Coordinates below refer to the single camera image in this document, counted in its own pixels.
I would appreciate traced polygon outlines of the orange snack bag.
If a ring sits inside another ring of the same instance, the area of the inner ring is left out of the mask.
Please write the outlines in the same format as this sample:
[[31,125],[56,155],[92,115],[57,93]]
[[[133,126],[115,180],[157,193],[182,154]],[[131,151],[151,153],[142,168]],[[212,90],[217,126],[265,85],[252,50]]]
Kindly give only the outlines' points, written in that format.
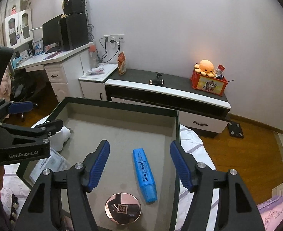
[[119,53],[117,58],[119,74],[123,75],[126,72],[126,57],[124,52]]

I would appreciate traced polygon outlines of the black bathroom scale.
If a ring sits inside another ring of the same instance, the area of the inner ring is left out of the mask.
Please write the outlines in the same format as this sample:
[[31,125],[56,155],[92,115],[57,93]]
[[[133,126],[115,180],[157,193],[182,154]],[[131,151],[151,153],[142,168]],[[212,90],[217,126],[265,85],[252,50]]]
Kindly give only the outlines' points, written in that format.
[[227,128],[231,137],[236,137],[241,139],[244,138],[244,134],[240,126],[240,123],[230,121],[227,125]]

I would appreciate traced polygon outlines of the orange lid water bottle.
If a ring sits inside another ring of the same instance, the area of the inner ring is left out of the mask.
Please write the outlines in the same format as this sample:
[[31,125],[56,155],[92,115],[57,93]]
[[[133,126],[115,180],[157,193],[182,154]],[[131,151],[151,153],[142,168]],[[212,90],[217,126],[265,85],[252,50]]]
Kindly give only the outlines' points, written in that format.
[[89,46],[89,62],[90,62],[90,68],[99,67],[98,52],[94,44]]

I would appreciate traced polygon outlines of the red orange toy crate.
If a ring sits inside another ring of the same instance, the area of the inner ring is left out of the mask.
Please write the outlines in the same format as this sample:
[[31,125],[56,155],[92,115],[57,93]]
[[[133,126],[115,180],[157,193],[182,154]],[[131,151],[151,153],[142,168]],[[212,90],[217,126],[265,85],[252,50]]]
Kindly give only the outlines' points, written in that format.
[[195,70],[193,71],[190,80],[193,89],[212,93],[219,96],[223,95],[224,90],[228,84],[225,78],[223,78],[222,80],[210,78],[208,76],[203,76],[200,73],[195,72]]

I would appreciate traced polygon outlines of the white computer desk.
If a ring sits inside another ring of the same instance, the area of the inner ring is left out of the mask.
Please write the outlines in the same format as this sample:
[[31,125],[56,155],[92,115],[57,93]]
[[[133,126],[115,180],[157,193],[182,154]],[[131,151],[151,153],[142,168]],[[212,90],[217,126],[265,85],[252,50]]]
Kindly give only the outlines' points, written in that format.
[[53,52],[30,57],[19,64],[14,71],[27,73],[45,71],[57,100],[66,97],[83,98],[79,78],[90,69],[88,50],[91,43],[64,52]]

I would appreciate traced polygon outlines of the pink bed blanket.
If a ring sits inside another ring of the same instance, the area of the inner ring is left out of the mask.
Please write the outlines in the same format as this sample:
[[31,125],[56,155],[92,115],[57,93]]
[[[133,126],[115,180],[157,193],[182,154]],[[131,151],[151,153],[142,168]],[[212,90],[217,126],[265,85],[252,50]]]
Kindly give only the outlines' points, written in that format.
[[283,194],[257,205],[265,230],[275,230],[283,221]]

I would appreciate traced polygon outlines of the black rhinestone hair clip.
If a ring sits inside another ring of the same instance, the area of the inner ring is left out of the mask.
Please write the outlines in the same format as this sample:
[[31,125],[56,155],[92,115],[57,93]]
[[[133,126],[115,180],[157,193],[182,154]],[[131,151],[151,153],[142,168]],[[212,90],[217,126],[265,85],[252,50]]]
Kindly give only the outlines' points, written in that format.
[[12,203],[11,203],[10,217],[9,217],[9,221],[12,225],[14,225],[15,222],[17,221],[18,208],[19,208],[18,198],[14,194],[12,194]]

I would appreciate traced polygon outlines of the black office chair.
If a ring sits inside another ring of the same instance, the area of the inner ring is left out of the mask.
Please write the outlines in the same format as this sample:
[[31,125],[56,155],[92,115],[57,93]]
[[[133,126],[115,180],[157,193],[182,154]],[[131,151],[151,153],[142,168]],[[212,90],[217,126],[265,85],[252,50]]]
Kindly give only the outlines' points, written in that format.
[[35,78],[32,78],[25,70],[18,70],[11,79],[10,100],[14,102],[30,101],[35,108],[39,105],[35,99],[37,94],[37,86]]

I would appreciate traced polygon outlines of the pink black storage box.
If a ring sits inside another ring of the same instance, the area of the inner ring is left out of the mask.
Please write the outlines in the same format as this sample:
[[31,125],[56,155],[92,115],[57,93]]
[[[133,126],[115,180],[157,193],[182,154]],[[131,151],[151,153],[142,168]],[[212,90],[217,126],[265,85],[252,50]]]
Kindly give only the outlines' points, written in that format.
[[[175,228],[179,178],[169,154],[173,140],[180,139],[178,114],[174,110],[81,98],[65,98],[48,117],[61,119],[73,130],[62,155],[70,168],[84,161],[102,140],[110,155],[100,181],[87,194],[98,230],[173,230]],[[133,150],[143,148],[156,183],[157,201],[146,203],[138,186]],[[116,193],[129,193],[141,205],[134,223],[119,225],[105,213],[105,203]],[[70,216],[67,191],[61,190],[63,214]]]

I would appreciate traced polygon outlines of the rose gold round tin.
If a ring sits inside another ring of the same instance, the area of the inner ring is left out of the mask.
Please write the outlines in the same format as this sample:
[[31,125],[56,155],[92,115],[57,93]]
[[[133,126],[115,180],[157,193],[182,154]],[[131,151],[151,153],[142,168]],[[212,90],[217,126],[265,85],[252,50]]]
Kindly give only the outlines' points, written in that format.
[[140,218],[141,205],[138,199],[129,193],[116,193],[106,201],[105,213],[112,222],[127,225]]

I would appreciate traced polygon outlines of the white heart-shaped holder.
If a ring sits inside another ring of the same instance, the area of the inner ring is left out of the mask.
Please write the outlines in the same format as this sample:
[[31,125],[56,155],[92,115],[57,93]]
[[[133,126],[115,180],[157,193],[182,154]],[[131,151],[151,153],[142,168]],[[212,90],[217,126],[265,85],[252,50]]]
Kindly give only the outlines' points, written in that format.
[[64,147],[64,143],[68,141],[70,136],[71,136],[70,129],[63,126],[59,132],[48,138],[50,141],[51,148],[57,152],[61,152],[61,150]]

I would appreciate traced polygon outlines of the white glass-door cabinet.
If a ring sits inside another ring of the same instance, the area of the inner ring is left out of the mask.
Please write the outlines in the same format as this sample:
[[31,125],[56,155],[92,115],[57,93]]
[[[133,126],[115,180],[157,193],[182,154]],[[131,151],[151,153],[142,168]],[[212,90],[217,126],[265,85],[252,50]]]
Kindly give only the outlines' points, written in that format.
[[9,48],[17,47],[33,40],[31,10],[26,9],[5,18],[5,45]]

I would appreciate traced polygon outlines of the wall power outlet strip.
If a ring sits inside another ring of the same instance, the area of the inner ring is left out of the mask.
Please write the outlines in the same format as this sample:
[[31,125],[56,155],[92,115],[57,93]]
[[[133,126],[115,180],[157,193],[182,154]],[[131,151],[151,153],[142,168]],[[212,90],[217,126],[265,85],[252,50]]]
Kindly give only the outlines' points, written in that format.
[[109,43],[112,43],[113,41],[119,43],[125,42],[125,36],[123,34],[109,34],[109,35],[104,35],[103,37],[107,38]]

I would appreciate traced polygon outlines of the blue highlighter marker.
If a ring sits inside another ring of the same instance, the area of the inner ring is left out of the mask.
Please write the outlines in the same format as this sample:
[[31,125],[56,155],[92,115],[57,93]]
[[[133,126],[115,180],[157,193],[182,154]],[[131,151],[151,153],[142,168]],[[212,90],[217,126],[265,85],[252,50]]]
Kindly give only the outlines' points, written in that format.
[[133,150],[133,161],[137,175],[138,185],[146,203],[157,201],[155,180],[143,148]]

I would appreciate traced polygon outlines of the orange octopus plush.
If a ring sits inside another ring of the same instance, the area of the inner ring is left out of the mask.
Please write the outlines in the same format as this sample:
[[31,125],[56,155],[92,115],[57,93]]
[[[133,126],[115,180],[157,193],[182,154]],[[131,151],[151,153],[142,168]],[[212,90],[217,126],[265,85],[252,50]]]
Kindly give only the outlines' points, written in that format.
[[210,78],[216,77],[214,65],[207,59],[203,59],[200,63],[196,63],[194,69],[196,73],[199,73],[202,76],[208,76]]

